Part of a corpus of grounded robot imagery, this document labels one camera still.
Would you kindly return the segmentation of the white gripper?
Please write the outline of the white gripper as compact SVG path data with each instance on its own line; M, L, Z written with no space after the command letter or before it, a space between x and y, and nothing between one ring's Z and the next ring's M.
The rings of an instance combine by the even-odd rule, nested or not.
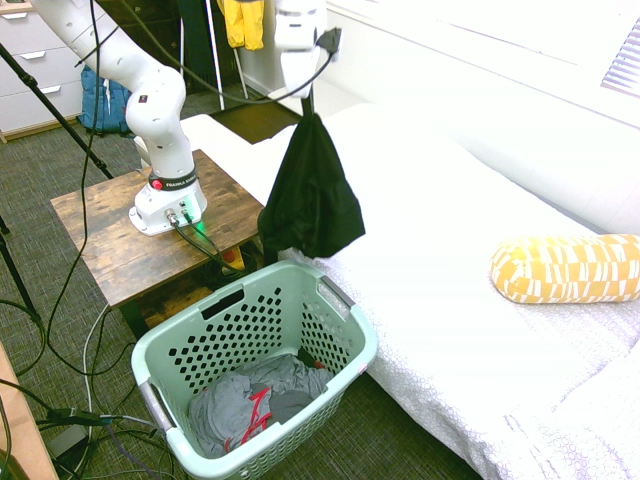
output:
M283 50L280 65L284 85L293 97L301 98L303 118L315 113L314 95L309 94L311 85L302 88L302 84L311 79L316 72L320 57L320 48L310 50Z

